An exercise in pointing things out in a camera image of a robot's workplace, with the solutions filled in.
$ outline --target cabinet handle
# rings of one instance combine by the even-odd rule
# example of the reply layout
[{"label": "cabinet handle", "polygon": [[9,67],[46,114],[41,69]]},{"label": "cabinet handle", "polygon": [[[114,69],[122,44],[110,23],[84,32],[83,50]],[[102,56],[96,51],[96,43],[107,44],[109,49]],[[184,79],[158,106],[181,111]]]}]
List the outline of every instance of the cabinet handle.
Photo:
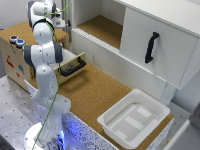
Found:
[{"label": "cabinet handle", "polygon": [[83,68],[85,65],[86,65],[86,62],[84,60],[81,59],[81,57],[78,57],[78,62],[80,63],[78,66],[72,68],[72,69],[69,69],[67,71],[63,71],[61,68],[60,68],[60,74],[64,77],[67,77],[71,74],[73,74],[74,72],[78,71],[79,69]]},{"label": "cabinet handle", "polygon": [[151,56],[153,45],[154,45],[154,40],[158,38],[160,35],[156,32],[153,32],[153,36],[150,38],[148,48],[147,48],[147,53],[145,56],[145,63],[148,64],[150,61],[153,60],[153,57]]}]

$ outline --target white cabinet door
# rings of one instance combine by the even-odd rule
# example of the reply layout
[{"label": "white cabinet door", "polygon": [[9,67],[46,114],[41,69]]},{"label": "white cabinet door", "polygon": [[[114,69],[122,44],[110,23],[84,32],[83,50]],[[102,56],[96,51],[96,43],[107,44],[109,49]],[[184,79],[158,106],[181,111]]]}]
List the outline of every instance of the white cabinet door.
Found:
[{"label": "white cabinet door", "polygon": [[[153,60],[145,63],[153,32],[158,33],[159,37],[154,40]],[[127,8],[120,54],[179,86],[197,40],[193,35]]]}]

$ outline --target white wall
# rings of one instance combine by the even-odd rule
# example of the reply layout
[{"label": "white wall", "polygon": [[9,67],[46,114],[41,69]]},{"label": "white wall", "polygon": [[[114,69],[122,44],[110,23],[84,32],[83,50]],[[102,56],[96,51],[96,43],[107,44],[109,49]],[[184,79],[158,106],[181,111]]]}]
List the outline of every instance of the white wall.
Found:
[{"label": "white wall", "polygon": [[[29,1],[31,0],[0,0],[0,29],[28,20],[26,5]],[[61,8],[61,0],[55,2],[57,7]]]},{"label": "white wall", "polygon": [[[30,0],[0,1],[0,29],[28,20],[25,7]],[[61,0],[55,0],[55,2],[57,7],[61,8]],[[190,112],[194,110],[200,101],[200,72],[182,90],[177,91],[173,101]]]}]

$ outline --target empty white container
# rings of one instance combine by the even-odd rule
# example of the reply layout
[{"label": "empty white container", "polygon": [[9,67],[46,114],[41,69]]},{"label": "empty white container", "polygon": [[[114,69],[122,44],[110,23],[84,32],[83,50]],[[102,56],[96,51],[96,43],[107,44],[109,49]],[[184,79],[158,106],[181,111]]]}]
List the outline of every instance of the empty white container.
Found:
[{"label": "empty white container", "polygon": [[97,120],[122,147],[135,149],[169,113],[169,108],[135,89]]}]

